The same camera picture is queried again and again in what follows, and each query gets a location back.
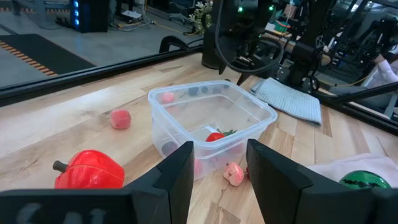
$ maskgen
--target hazard stripe tape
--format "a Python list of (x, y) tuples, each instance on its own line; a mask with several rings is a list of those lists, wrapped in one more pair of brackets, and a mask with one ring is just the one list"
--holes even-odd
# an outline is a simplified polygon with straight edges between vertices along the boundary
[(14, 47), (6, 44), (5, 42), (0, 41), (0, 47), (3, 48), (4, 50), (7, 50), (8, 52), (13, 54), (17, 58), (19, 58), (19, 59), (23, 60), (24, 62), (28, 63), (30, 66), (36, 68), (40, 72), (44, 73), (46, 76), (48, 76), (48, 77), (57, 76), (57, 74), (55, 72), (51, 71), (49, 68), (46, 68), (44, 65), (41, 65), (40, 63), (37, 63), (35, 60), (30, 58), (29, 56), (21, 53), (20, 51), (18, 51)]
[[(0, 12), (10, 12), (11, 8), (9, 7), (0, 7)], [(21, 8), (22, 12), (35, 12), (34, 9), (31, 8)], [(46, 13), (55, 14), (57, 12), (70, 12), (69, 9), (46, 9)]]

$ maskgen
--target plastic bin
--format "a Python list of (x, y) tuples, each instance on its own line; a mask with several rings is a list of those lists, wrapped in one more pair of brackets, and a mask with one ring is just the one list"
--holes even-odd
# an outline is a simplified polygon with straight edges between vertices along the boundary
[[(173, 102), (164, 96), (174, 95)], [(246, 152), (248, 139), (258, 139), (277, 113), (234, 83), (210, 81), (153, 89), (152, 140), (164, 157), (186, 141), (195, 148), (195, 179), (204, 177)], [(237, 130), (213, 142), (213, 132)]]

